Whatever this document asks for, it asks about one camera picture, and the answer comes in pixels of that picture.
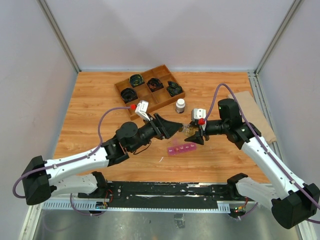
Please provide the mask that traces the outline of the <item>clear capsule bottle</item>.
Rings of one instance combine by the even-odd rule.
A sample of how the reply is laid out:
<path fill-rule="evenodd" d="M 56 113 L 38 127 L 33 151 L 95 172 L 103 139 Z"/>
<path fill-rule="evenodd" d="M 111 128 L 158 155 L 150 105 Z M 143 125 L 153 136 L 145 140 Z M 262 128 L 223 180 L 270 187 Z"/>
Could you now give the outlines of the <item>clear capsule bottle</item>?
<path fill-rule="evenodd" d="M 198 130 L 199 127 L 197 125 L 184 124 L 179 132 L 183 133 L 187 138 L 189 138 L 193 136 Z"/>

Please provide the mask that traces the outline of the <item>pink weekly pill organizer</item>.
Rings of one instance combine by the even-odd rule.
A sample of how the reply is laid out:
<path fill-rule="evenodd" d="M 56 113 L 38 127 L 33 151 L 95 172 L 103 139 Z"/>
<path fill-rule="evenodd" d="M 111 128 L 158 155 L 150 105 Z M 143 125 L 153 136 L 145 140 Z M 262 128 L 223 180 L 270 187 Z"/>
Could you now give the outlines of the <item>pink weekly pill organizer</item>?
<path fill-rule="evenodd" d="M 177 138 L 174 138 L 171 141 L 171 145 L 167 147 L 167 154 L 169 156 L 175 156 L 179 154 L 184 154 L 188 152 L 195 151 L 197 149 L 197 145 L 193 142 L 182 142 Z"/>

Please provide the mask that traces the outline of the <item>white cap pill bottle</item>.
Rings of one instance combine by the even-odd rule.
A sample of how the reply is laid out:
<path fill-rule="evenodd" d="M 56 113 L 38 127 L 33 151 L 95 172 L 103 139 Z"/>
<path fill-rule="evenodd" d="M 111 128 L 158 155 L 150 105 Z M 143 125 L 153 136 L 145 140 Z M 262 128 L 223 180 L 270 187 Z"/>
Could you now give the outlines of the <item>white cap pill bottle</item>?
<path fill-rule="evenodd" d="M 183 98 L 179 98 L 175 103 L 175 111 L 182 114 L 185 111 L 186 102 Z"/>

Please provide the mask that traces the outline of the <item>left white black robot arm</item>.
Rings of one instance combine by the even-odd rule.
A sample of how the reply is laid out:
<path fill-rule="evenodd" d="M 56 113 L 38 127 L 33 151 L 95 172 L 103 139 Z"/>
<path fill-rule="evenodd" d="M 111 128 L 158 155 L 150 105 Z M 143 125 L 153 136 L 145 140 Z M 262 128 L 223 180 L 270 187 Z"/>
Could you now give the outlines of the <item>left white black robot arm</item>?
<path fill-rule="evenodd" d="M 107 185 L 94 173 L 79 179 L 79 174 L 110 167 L 129 159 L 129 154 L 147 147 L 152 139 L 170 139 L 183 127 L 182 123 L 165 120 L 154 114 L 144 125 L 138 127 L 127 121 L 116 130 L 113 138 L 97 147 L 69 157 L 44 160 L 41 155 L 33 157 L 22 174 L 26 204 L 43 203 L 55 195 L 81 193 L 101 198 L 107 193 Z"/>

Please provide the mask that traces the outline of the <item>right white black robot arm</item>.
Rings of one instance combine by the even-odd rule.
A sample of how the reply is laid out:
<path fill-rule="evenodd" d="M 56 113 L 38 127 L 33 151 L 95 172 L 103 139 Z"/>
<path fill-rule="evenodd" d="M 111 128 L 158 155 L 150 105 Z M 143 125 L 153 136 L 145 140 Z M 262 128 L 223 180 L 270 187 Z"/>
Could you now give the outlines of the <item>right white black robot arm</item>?
<path fill-rule="evenodd" d="M 272 184 L 267 187 L 244 173 L 238 173 L 227 180 L 227 196 L 232 200 L 247 197 L 261 204 L 285 229 L 303 221 L 310 222 L 319 209 L 320 189 L 314 183 L 306 184 L 280 160 L 259 130 L 244 121 L 234 99 L 220 100 L 218 111 L 218 120 L 207 120 L 205 109 L 194 108 L 190 125 L 195 128 L 195 133 L 186 141 L 203 145 L 210 136 L 226 135 L 255 162 Z"/>

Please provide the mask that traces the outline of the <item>green blue coiled belt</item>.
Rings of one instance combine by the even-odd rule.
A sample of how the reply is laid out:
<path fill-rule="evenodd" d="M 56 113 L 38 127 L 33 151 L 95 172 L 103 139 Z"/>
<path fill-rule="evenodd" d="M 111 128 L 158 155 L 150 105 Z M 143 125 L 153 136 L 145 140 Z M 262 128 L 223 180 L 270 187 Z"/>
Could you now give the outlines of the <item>green blue coiled belt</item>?
<path fill-rule="evenodd" d="M 166 90 L 171 97 L 175 97 L 183 92 L 182 87 L 178 83 L 174 81 L 168 81 L 167 83 L 168 87 L 166 88 Z"/>

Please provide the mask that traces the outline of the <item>wooden compartment tray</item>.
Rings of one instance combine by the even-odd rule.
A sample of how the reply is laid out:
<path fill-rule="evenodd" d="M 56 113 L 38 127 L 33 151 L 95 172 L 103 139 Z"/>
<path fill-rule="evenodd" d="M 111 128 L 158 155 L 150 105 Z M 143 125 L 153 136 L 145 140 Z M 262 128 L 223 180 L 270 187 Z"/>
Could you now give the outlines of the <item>wooden compartment tray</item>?
<path fill-rule="evenodd" d="M 138 99 L 134 101 L 131 101 L 129 103 L 124 103 L 124 101 L 121 98 L 123 104 L 126 107 L 129 107 L 133 104 L 137 105 L 139 101 L 144 100 L 149 103 L 147 111 L 150 113 L 150 112 L 159 110 L 160 108 L 163 108 L 169 104 L 172 104 L 176 102 L 178 99 L 183 99 L 186 96 L 186 93 L 183 87 L 181 86 L 181 84 L 177 81 L 174 75 L 170 72 L 170 70 L 164 64 L 154 67 L 152 69 L 146 70 L 144 72 L 135 73 L 135 74 L 142 75 L 144 79 L 144 84 L 137 87 L 132 87 L 129 82 L 130 77 L 114 84 L 115 89 L 120 98 L 121 98 L 121 91 L 126 88 L 132 88 L 136 91 Z M 147 82 L 151 78 L 158 78 L 163 83 L 163 88 L 155 92 L 151 92 L 151 90 L 147 86 Z M 167 92 L 168 81 L 173 81 L 178 83 L 182 87 L 183 92 L 179 95 L 171 97 Z"/>

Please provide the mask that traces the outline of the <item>black red coiled belt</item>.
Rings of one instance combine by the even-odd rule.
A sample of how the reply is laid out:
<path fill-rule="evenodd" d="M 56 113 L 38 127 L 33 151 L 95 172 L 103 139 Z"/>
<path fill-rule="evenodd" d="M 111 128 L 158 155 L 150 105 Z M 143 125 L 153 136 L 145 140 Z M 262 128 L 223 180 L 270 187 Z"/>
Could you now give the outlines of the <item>black red coiled belt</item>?
<path fill-rule="evenodd" d="M 147 86 L 148 88 L 150 89 L 150 91 L 153 93 L 153 92 L 156 92 L 160 89 L 162 89 L 164 87 L 163 83 L 160 81 L 159 78 L 151 78 L 148 82 L 147 82 Z"/>

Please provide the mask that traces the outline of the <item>green yellow coiled belt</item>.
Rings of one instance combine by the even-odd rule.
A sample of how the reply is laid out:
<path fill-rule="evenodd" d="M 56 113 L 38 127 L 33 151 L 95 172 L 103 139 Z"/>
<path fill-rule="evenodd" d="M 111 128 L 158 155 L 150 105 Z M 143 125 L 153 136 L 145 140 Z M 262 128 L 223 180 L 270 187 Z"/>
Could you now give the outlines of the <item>green yellow coiled belt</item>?
<path fill-rule="evenodd" d="M 134 74 L 129 77 L 129 83 L 133 88 L 136 88 L 145 83 L 144 78 L 141 74 Z"/>

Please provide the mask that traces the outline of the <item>light wooden board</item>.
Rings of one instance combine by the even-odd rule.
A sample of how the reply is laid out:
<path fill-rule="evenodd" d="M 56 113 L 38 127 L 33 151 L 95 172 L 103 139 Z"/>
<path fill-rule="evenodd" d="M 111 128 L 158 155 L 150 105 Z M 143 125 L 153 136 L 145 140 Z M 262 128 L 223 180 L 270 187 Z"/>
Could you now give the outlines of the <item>light wooden board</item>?
<path fill-rule="evenodd" d="M 241 107 L 246 119 L 255 125 L 261 132 L 268 144 L 277 141 L 276 135 L 272 130 L 262 110 L 259 108 L 249 91 L 242 91 L 234 94 L 239 106 Z"/>

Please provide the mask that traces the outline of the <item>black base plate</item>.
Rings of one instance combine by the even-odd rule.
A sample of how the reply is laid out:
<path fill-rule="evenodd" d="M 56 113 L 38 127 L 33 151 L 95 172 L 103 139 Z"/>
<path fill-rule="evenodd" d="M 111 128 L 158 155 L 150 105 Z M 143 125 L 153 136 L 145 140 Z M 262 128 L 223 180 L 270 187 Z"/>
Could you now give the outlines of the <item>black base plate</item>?
<path fill-rule="evenodd" d="M 78 193 L 81 199 L 158 199 L 165 201 L 176 199 L 183 203 L 188 199 L 204 199 L 208 201 L 239 201 L 244 196 L 231 196 L 227 184 L 205 182 L 142 182 L 142 181 L 108 181 L 106 186 L 96 189 L 93 193 Z"/>

